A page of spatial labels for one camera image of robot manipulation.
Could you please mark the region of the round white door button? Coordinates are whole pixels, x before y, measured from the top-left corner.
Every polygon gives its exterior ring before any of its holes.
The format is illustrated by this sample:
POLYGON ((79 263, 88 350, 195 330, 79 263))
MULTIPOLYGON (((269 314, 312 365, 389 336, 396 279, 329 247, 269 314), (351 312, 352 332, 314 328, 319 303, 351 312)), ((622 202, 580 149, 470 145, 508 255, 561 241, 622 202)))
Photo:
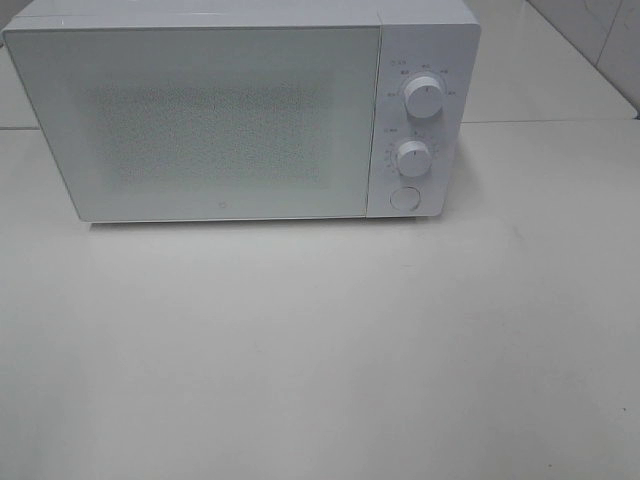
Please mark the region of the round white door button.
POLYGON ((414 187, 401 187, 390 196, 392 207, 398 211, 414 211, 421 203, 420 191, 414 187))

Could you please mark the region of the white timer knob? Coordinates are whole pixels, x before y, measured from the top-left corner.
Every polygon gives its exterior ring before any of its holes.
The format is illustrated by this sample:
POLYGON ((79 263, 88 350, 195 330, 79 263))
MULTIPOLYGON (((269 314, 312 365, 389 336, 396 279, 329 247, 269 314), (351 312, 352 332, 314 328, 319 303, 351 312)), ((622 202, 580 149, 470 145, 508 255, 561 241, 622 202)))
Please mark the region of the white timer knob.
POLYGON ((402 176, 417 178, 430 170, 432 154, 425 143, 409 140, 398 146, 395 163, 402 176))

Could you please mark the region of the white microwave door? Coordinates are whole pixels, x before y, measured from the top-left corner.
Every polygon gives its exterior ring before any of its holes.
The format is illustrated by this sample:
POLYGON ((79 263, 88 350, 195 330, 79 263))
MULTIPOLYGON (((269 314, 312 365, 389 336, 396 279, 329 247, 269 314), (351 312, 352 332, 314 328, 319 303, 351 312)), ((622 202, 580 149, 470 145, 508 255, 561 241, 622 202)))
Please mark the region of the white microwave door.
POLYGON ((365 213, 375 27, 13 31, 80 219, 365 213))

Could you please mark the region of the upper white power knob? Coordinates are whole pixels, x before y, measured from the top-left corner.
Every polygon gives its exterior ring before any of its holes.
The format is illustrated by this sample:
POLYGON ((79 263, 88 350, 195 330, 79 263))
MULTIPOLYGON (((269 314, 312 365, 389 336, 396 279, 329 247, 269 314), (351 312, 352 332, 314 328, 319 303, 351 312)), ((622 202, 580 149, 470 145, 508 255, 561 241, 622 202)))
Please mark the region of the upper white power knob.
POLYGON ((438 114, 443 108, 444 96, 444 84, 430 72, 413 76, 402 88, 405 109, 417 119, 428 119, 438 114))

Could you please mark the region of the white microwave oven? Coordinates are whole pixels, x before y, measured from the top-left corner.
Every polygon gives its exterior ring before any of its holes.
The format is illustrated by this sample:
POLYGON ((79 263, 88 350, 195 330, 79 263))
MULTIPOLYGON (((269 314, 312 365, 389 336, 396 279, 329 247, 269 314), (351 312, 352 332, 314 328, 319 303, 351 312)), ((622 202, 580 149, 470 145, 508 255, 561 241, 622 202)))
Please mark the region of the white microwave oven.
POLYGON ((461 1, 34 1, 9 21, 2 39, 16 70, 6 41, 13 31, 356 27, 380 32, 365 213, 191 221, 436 216, 446 197, 481 35, 461 1), (433 73, 445 88, 442 110, 428 119, 411 117, 402 97, 406 82, 421 72, 433 73), (397 148, 409 140, 425 143, 432 154, 426 175, 408 178, 396 168, 397 148), (401 187, 420 191, 416 210, 392 207, 390 196, 401 187))

